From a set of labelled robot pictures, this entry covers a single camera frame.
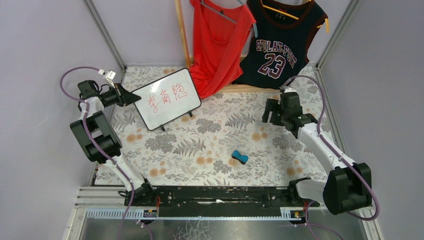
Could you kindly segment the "white whiteboard black frame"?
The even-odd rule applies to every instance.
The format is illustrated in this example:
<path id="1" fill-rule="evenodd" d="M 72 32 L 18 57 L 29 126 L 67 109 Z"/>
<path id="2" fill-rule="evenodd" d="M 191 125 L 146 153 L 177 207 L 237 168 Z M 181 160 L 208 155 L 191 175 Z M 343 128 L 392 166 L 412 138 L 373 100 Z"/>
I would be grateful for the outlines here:
<path id="1" fill-rule="evenodd" d="M 133 91 L 140 97 L 134 105 L 149 131 L 164 130 L 164 125 L 202 105 L 192 76 L 182 68 Z"/>

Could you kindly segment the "blue black whiteboard eraser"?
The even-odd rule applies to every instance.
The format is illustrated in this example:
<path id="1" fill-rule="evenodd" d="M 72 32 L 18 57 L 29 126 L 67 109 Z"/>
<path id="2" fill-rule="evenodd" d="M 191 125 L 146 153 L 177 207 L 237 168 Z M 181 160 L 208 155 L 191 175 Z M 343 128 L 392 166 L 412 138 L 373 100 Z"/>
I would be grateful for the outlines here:
<path id="1" fill-rule="evenodd" d="M 238 160 L 242 165 L 245 165 L 249 160 L 247 155 L 241 154 L 238 150 L 234 150 L 231 154 L 231 157 L 235 160 Z"/>

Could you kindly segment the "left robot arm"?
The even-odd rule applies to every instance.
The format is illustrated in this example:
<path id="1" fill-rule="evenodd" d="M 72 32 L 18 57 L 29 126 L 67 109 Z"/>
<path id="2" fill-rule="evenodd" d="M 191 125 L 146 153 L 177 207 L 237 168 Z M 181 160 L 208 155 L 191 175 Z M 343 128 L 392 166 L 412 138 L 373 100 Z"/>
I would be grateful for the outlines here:
<path id="1" fill-rule="evenodd" d="M 125 190 L 118 191 L 118 194 L 124 197 L 125 206 L 153 204 L 156 194 L 152 185 L 121 153 L 123 144 L 103 112 L 112 105 L 126 107 L 141 97 L 119 83 L 106 92 L 101 92 L 94 80 L 80 82 L 77 87 L 81 116 L 70 124 L 70 129 L 82 151 L 91 162 L 109 168 L 121 180 Z"/>

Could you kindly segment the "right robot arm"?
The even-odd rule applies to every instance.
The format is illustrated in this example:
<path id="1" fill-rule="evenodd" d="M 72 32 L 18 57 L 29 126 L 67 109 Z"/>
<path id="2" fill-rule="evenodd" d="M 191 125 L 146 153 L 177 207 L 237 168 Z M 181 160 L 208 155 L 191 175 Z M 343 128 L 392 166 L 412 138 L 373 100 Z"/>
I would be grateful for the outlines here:
<path id="1" fill-rule="evenodd" d="M 262 122 L 285 127 L 316 157 L 327 174 L 325 182 L 309 177 L 291 180 L 288 189 L 294 199 L 322 203 L 333 215 L 372 204 L 370 167 L 366 163 L 356 163 L 328 140 L 319 120 L 303 112 L 296 91 L 282 92 L 280 99 L 268 98 Z"/>

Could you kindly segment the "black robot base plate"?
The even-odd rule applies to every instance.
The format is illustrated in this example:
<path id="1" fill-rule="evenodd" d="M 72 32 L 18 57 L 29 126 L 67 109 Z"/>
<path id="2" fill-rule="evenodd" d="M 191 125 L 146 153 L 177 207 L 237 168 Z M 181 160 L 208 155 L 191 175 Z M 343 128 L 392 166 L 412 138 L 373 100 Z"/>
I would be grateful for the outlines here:
<path id="1" fill-rule="evenodd" d="M 270 186 L 153 186 L 156 195 L 150 205 L 160 208 L 285 208 L 304 210 L 310 199 L 300 198 L 292 187 Z"/>

